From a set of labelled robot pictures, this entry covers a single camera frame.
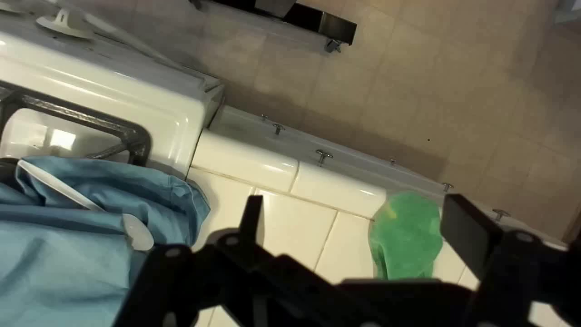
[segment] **tile floor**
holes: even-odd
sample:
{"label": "tile floor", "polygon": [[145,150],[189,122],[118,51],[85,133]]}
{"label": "tile floor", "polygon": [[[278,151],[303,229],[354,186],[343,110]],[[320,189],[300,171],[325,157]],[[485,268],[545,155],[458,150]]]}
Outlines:
{"label": "tile floor", "polygon": [[303,0],[360,24],[320,37],[187,0],[76,0],[220,77],[229,102],[396,160],[561,237],[581,184],[581,24],[556,0]]}

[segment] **fabric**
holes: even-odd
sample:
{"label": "fabric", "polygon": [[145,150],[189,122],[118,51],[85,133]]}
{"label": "fabric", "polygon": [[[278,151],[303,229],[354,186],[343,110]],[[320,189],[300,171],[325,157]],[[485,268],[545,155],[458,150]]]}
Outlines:
{"label": "fabric", "polygon": [[416,193],[390,197],[370,226],[378,278],[430,278],[441,246],[439,208]]}
{"label": "fabric", "polygon": [[105,211],[85,211],[16,169],[0,184],[0,326],[113,326],[143,260],[122,213],[158,244],[194,244],[209,206],[187,182],[114,162],[27,159]]}

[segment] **black object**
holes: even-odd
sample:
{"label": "black object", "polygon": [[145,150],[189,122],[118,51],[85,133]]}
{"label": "black object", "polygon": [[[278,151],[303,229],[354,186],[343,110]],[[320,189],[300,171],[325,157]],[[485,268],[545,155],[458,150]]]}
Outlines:
{"label": "black object", "polygon": [[31,110],[31,111],[40,111],[44,115],[51,115],[62,120],[69,120],[80,126],[87,126],[91,130],[98,130],[120,139],[122,144],[94,155],[94,159],[107,159],[107,157],[127,151],[129,164],[133,166],[147,164],[149,151],[151,151],[151,137],[142,126],[136,126],[98,111],[91,111],[47,95],[40,95],[24,88],[16,88],[5,82],[0,82],[0,90],[5,90],[5,93],[0,99],[0,135],[4,133],[5,124],[16,111]]}
{"label": "black object", "polygon": [[581,324],[581,244],[565,253],[530,233],[501,231],[459,195],[445,200],[443,235],[479,277],[476,293],[438,280],[330,286],[291,257],[272,257],[254,242],[260,206],[261,197],[251,197],[241,228],[214,233],[200,253],[156,248],[116,326],[158,327],[172,315],[178,327],[191,327],[198,311],[222,306],[245,327],[512,327],[530,326],[532,300],[552,304],[565,320]]}
{"label": "black object", "polygon": [[[272,17],[267,11],[256,10],[256,0],[214,0],[218,4],[223,6],[231,6],[241,11],[249,11],[254,15],[261,15],[261,17]],[[309,8],[309,6],[301,6],[301,4],[294,4],[291,8],[291,11],[285,17],[276,17],[287,24],[292,24],[296,28],[323,35],[329,39],[329,42],[332,42],[332,46],[325,46],[325,50],[329,53],[338,51],[340,44],[349,44],[352,46],[356,31],[358,31],[358,24],[343,21],[336,15]]]}

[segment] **blue cloth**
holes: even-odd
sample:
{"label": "blue cloth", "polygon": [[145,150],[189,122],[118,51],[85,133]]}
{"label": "blue cloth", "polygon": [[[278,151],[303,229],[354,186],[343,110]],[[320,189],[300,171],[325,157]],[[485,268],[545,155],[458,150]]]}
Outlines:
{"label": "blue cloth", "polygon": [[80,209],[25,171],[0,184],[0,326],[111,326],[145,255],[120,213],[158,244],[194,244],[209,206],[187,182],[114,162],[27,159],[107,213]]}

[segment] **green rag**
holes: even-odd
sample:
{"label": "green rag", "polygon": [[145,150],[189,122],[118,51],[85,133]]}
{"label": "green rag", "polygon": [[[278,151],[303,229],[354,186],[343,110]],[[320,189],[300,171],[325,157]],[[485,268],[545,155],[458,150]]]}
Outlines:
{"label": "green rag", "polygon": [[430,278],[441,251],[439,208],[416,193],[398,193],[370,226],[378,278]]}

